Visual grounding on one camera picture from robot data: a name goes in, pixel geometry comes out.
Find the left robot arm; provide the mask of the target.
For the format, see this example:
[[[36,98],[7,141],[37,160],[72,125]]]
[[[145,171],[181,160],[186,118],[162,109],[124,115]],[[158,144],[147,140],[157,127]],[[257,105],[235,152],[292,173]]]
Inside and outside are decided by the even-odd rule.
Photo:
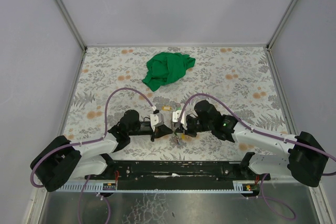
[[[154,141],[172,133],[159,110],[147,121],[140,121],[136,110],[128,110],[98,139],[75,143],[64,135],[56,137],[31,162],[30,182],[34,187],[55,191],[69,179],[101,175],[112,162],[110,154],[129,145],[131,136],[147,135]]]

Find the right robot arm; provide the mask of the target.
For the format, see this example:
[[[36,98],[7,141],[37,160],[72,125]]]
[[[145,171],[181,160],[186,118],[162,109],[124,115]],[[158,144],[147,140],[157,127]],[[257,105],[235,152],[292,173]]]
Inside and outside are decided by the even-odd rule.
[[[211,132],[219,140],[268,151],[270,156],[247,153],[242,163],[257,175],[292,176],[306,186],[319,185],[328,157],[310,133],[293,135],[267,131],[233,113],[221,114],[206,100],[198,102],[194,110],[196,116],[182,114],[178,119],[184,134],[195,137],[198,132]]]

